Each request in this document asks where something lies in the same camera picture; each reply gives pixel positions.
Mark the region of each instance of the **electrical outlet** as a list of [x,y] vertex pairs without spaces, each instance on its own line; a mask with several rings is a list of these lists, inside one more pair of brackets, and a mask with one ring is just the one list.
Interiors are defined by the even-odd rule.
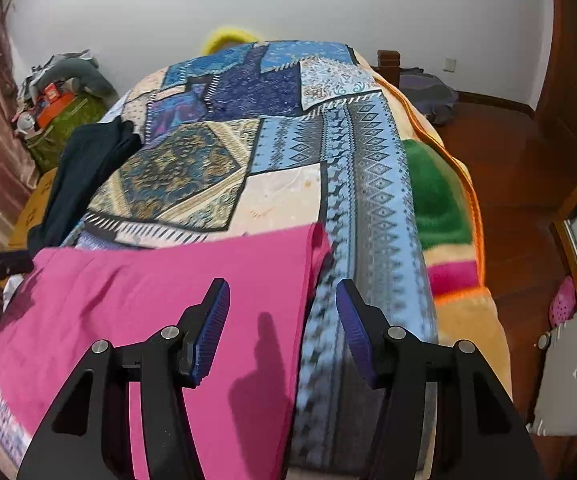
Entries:
[[444,72],[455,72],[455,65],[457,61],[452,57],[447,57],[444,59]]

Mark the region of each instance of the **blue patterned blanket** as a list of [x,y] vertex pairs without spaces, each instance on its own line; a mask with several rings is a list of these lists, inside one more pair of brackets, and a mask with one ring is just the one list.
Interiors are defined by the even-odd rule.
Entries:
[[381,393],[345,345],[337,282],[353,278],[392,324],[437,341],[406,155],[381,88],[343,44],[255,43],[153,73],[104,120],[118,114],[144,146],[69,242],[158,248],[323,222],[333,260],[304,328],[289,462],[360,471]]

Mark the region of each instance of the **metal screw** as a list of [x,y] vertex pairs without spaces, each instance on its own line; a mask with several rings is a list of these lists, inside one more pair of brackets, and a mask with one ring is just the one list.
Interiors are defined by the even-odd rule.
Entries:
[[475,352],[475,345],[466,339],[462,339],[462,341],[457,343],[457,347],[465,354],[472,354]]
[[177,337],[179,333],[180,329],[173,325],[164,327],[160,332],[164,339],[173,339]]
[[387,334],[391,339],[404,339],[406,337],[406,330],[401,326],[392,326],[387,330]]
[[537,347],[540,350],[543,350],[547,346],[549,346],[549,342],[551,341],[550,334],[542,334],[539,339],[537,340]]
[[102,352],[105,352],[107,350],[107,348],[108,348],[108,341],[106,341],[104,339],[100,339],[99,341],[96,341],[91,346],[91,350],[96,354],[101,354]]

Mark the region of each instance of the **blue gripper pad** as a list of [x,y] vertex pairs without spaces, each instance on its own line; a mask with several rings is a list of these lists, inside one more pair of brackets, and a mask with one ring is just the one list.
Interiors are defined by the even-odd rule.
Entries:
[[374,388],[377,383],[377,372],[373,368],[373,346],[356,308],[358,298],[361,301],[360,308],[365,306],[360,293],[351,280],[342,280],[338,283],[335,303],[344,327],[346,341],[360,375]]
[[213,357],[226,322],[230,301],[231,292],[228,283],[225,280],[220,280],[219,288],[217,290],[209,289],[202,302],[202,306],[208,308],[208,314],[195,341],[194,363],[190,371],[190,378],[195,384],[200,384],[200,381],[208,375],[213,364]]

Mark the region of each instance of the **pink cloth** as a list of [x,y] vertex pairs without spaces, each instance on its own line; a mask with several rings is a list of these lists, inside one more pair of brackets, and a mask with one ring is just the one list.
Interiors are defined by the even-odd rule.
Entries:
[[427,273],[434,298],[479,284],[475,260],[435,265],[429,267]]
[[[154,251],[44,249],[0,323],[3,398],[34,433],[94,341],[143,341],[200,303],[213,278],[225,278],[230,311],[210,374],[184,390],[188,420],[207,480],[276,479],[305,304],[328,250],[319,224]],[[130,428],[142,480],[137,391],[129,395]]]

